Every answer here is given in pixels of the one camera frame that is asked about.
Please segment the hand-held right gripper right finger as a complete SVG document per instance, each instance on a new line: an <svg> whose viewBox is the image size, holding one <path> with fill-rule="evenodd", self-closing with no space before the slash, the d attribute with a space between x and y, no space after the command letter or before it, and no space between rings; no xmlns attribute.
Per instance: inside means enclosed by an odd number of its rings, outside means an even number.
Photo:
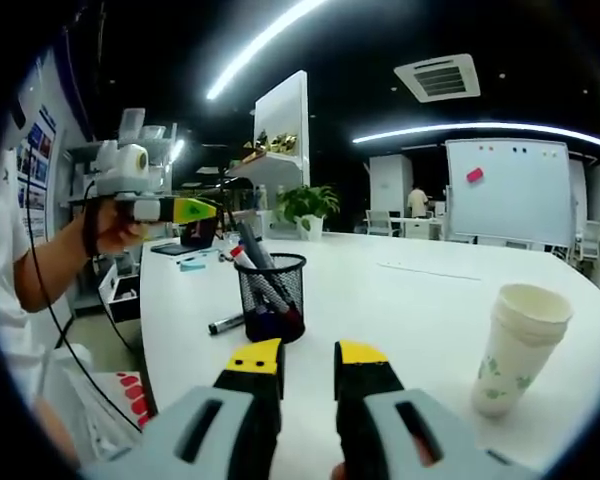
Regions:
<svg viewBox="0 0 600 480"><path fill-rule="evenodd" d="M420 389L407 389L386 355L341 340L334 345L336 430L347 479L537 479L490 449Z"/></svg>

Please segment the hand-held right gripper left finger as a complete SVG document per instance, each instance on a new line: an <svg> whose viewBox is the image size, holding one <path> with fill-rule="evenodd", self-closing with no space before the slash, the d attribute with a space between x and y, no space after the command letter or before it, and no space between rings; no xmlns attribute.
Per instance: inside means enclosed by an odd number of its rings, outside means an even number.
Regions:
<svg viewBox="0 0 600 480"><path fill-rule="evenodd" d="M81 471L83 479L267 479L282 428L281 339L234 352L211 386L151 419L141 439Z"/></svg>

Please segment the person's left hand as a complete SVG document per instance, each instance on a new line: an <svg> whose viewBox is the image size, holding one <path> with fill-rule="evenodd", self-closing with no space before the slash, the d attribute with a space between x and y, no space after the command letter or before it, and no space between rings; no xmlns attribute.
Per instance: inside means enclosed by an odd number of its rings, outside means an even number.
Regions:
<svg viewBox="0 0 600 480"><path fill-rule="evenodd" d="M81 239L88 258L118 254L145 239L148 226L131 220L119 206L110 198L95 198L86 203Z"/></svg>

